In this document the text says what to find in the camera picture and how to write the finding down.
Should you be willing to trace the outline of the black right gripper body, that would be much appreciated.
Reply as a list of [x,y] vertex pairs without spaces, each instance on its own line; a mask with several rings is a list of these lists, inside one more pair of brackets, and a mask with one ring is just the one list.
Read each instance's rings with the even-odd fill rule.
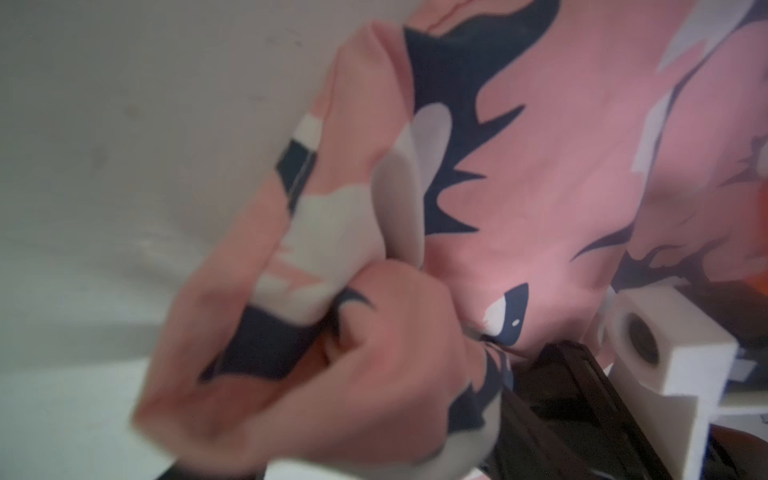
[[501,396],[490,479],[668,479],[670,473],[590,351],[547,345]]

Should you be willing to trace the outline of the pink shark print shorts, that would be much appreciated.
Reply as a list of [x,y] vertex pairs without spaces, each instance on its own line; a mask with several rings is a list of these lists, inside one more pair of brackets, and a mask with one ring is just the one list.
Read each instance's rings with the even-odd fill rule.
[[170,311],[132,422],[176,460],[459,479],[609,292],[767,265],[763,1],[428,1],[337,52]]

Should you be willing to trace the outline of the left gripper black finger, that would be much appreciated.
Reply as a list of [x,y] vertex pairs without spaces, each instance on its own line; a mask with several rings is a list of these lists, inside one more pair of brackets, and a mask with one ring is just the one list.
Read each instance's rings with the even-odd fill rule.
[[266,461],[246,463],[244,466],[206,466],[192,460],[175,460],[156,476],[157,480],[250,480],[264,479]]

